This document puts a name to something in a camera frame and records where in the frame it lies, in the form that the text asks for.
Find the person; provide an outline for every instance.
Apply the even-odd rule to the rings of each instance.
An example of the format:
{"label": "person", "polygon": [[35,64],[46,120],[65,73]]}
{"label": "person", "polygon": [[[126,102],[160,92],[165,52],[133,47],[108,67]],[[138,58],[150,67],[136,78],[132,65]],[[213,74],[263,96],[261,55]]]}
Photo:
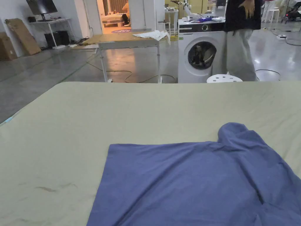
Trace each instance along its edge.
{"label": "person", "polygon": [[267,14],[269,14],[268,16],[272,16],[272,13],[268,13],[271,9],[275,8],[275,2],[276,0],[265,0],[265,4],[264,4],[264,9],[263,9],[263,15],[262,15],[262,22],[265,21],[265,18],[267,16]]}
{"label": "person", "polygon": [[230,75],[256,81],[248,40],[261,27],[260,0],[228,0],[226,9],[226,67]]}
{"label": "person", "polygon": [[125,23],[124,26],[128,27],[128,26],[130,26],[130,24],[129,24],[129,18],[130,18],[129,0],[126,1],[126,4],[122,8],[122,11],[126,12],[122,15],[122,19],[124,20],[124,23]]}

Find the washing machine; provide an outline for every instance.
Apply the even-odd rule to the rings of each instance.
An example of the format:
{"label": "washing machine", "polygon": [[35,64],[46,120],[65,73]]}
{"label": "washing machine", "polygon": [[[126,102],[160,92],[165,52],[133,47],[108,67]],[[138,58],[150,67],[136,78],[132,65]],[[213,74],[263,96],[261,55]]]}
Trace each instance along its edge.
{"label": "washing machine", "polygon": [[178,21],[178,82],[205,83],[215,74],[226,74],[225,20],[203,23]]}

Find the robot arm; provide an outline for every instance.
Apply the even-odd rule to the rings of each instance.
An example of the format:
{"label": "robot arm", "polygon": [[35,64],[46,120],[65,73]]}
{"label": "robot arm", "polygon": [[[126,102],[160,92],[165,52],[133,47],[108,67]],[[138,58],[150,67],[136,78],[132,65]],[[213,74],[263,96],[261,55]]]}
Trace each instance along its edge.
{"label": "robot arm", "polygon": [[171,0],[171,2],[174,2],[174,3],[178,4],[178,5],[184,5],[184,10],[185,10],[186,14],[190,17],[191,20],[198,20],[198,19],[200,19],[202,17],[200,14],[192,13],[189,10],[188,0],[184,0],[184,2]]}

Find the computer monitor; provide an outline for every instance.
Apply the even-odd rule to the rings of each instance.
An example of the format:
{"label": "computer monitor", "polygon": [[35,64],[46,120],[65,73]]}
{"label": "computer monitor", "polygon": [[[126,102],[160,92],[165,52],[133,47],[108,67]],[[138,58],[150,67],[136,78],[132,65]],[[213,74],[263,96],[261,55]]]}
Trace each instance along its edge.
{"label": "computer monitor", "polygon": [[42,21],[46,21],[44,14],[56,13],[57,8],[55,7],[52,0],[26,0],[31,11],[35,15],[42,15]]}

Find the black shirt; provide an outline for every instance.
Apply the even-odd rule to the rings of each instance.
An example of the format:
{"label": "black shirt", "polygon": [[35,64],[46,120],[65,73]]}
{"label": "black shirt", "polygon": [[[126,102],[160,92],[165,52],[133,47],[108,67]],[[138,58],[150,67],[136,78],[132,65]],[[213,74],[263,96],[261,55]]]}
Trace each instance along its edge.
{"label": "black shirt", "polygon": [[244,7],[238,6],[244,0],[228,0],[226,10],[225,32],[239,29],[259,30],[261,25],[261,1],[254,0],[255,10],[251,18],[246,19]]}

